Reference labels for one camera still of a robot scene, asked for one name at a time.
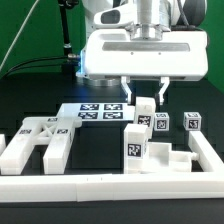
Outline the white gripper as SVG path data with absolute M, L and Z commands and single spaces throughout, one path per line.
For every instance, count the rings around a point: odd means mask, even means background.
M 132 40 L 124 29 L 100 29 L 87 42 L 84 72 L 91 78 L 121 77 L 128 105 L 135 104 L 130 78 L 158 80 L 159 105 L 174 81 L 198 81 L 208 71 L 205 31 L 164 32 L 160 41 Z

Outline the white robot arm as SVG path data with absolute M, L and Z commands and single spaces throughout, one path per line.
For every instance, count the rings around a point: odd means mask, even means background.
M 208 34 L 199 28 L 207 0 L 81 0 L 86 44 L 79 77 L 98 83 L 157 80 L 157 101 L 172 81 L 198 81 L 208 71 Z

